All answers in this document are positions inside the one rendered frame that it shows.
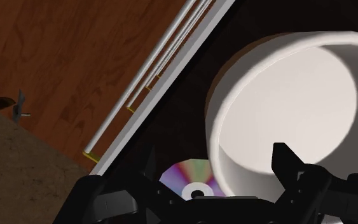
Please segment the brown rug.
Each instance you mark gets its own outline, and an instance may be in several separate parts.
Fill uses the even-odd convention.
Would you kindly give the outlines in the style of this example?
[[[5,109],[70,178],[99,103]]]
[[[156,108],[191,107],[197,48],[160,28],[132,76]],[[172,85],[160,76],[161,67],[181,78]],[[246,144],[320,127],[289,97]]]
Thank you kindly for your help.
[[[0,224],[52,224],[87,172],[0,114]]]

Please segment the large white bowl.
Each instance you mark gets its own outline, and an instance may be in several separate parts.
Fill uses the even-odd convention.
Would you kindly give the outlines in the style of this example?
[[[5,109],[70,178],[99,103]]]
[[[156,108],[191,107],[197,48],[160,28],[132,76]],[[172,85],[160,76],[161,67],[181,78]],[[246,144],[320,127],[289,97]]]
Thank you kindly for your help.
[[[358,32],[278,34],[246,46],[210,89],[205,135],[227,196],[278,199],[274,143],[339,178],[358,173]]]

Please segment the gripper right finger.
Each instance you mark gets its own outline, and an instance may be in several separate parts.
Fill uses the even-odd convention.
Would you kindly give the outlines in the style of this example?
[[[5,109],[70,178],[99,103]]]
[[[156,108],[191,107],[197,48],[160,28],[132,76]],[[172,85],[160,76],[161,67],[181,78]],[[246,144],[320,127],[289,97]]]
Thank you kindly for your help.
[[[276,201],[280,224],[322,224],[325,215],[358,224],[358,173],[347,179],[304,163],[285,143],[274,143],[272,170],[284,193]]]

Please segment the iridescent compact disc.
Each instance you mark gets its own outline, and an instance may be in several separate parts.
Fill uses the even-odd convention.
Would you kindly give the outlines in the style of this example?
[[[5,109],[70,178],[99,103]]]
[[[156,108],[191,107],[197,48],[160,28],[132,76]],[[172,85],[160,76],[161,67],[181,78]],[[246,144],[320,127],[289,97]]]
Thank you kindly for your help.
[[[214,178],[210,162],[204,159],[178,162],[164,171],[159,181],[184,200],[225,196]]]

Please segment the small grey metal piece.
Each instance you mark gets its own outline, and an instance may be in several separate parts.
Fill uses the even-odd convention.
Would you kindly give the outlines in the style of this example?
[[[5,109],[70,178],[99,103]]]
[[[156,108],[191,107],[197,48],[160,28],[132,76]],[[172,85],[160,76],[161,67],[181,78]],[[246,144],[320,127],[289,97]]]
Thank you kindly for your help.
[[[22,112],[24,102],[25,102],[25,96],[24,96],[24,93],[22,92],[22,90],[20,89],[18,91],[18,101],[13,107],[13,114],[12,114],[12,119],[16,124],[19,123],[19,120],[20,120],[21,117],[29,117],[29,116],[31,116],[30,113],[23,113]]]

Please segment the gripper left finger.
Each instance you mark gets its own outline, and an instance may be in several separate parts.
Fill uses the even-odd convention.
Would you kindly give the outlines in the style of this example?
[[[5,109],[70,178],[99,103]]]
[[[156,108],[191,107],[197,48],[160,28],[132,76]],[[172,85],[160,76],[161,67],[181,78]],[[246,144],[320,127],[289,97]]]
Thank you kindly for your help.
[[[53,224],[174,224],[176,207],[185,200],[161,183],[155,148],[148,146],[129,170],[116,178],[79,178]]]

